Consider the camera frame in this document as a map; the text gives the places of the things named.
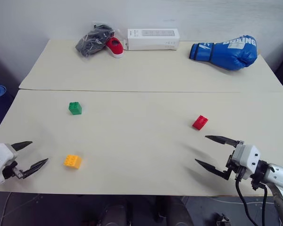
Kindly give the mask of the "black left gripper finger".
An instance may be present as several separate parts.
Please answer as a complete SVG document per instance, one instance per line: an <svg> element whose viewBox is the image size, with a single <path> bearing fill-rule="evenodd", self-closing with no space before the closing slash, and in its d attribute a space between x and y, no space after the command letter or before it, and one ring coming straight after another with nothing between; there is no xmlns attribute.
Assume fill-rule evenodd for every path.
<svg viewBox="0 0 283 226"><path fill-rule="evenodd" d="M24 141L24 142L14 143L11 146L17 152L17 151L24 149L25 147L27 147L28 145L32 143L33 143L32 141Z"/></svg>
<svg viewBox="0 0 283 226"><path fill-rule="evenodd" d="M37 172L46 162L48 161L48 158L38 161L37 163L33 164L30 169L26 170L26 171L22 171L22 179L25 179L27 177L29 177L30 175L34 174L35 172Z"/></svg>

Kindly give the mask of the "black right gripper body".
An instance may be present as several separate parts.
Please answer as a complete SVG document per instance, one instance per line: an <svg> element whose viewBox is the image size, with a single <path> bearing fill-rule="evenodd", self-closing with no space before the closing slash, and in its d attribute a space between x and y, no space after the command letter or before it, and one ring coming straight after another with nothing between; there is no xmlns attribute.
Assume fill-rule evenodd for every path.
<svg viewBox="0 0 283 226"><path fill-rule="evenodd" d="M250 148L241 141L240 144L235 147L230 159L228 166L231 166L236 176L240 173L241 179L248 179L252 174L252 167L250 165Z"/></svg>

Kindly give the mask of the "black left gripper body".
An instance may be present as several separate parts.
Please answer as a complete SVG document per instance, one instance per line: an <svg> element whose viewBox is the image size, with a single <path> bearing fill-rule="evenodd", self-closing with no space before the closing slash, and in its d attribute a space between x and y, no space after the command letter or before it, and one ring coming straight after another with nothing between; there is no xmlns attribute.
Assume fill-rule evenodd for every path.
<svg viewBox="0 0 283 226"><path fill-rule="evenodd" d="M2 171L5 179L9 179L11 177L17 177L18 179L23 178L23 173L17 168L17 165L18 163L16 161L13 161L10 165L5 166Z"/></svg>

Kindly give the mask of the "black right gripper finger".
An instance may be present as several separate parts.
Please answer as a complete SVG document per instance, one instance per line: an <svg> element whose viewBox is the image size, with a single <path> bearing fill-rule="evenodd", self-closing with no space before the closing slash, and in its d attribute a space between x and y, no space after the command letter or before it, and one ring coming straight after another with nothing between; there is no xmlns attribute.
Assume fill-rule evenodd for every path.
<svg viewBox="0 0 283 226"><path fill-rule="evenodd" d="M232 170L231 169L228 169L228 170L224 170L224 171L219 171L215 168L215 166L213 165L210 165L206 162L203 162L203 161L200 161L198 159L195 159L195 161L200 164L204 169L206 169L207 171L225 179L225 180L228 180L230 175L231 175L231 172Z"/></svg>
<svg viewBox="0 0 283 226"><path fill-rule="evenodd" d="M228 137L223 137L223 136L207 135L205 137L214 142L217 142L223 145L231 145L233 147L237 147L237 145L241 143L241 141L239 140L233 140L233 139L230 139Z"/></svg>

